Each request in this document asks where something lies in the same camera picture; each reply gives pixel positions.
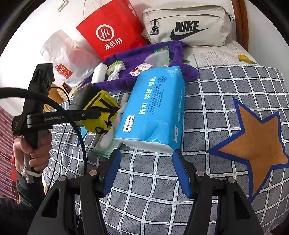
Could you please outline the person left hand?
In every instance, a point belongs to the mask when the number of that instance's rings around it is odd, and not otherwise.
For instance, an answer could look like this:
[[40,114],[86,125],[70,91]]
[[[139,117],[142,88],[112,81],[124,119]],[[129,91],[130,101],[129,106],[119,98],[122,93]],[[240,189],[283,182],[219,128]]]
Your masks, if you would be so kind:
[[41,138],[41,144],[38,149],[33,150],[28,142],[22,138],[17,137],[13,143],[13,154],[15,158],[15,167],[19,173],[22,173],[25,163],[24,155],[28,154],[32,157],[29,161],[29,165],[33,167],[36,171],[43,171],[49,162],[50,151],[52,143],[52,134],[48,132],[43,138]]

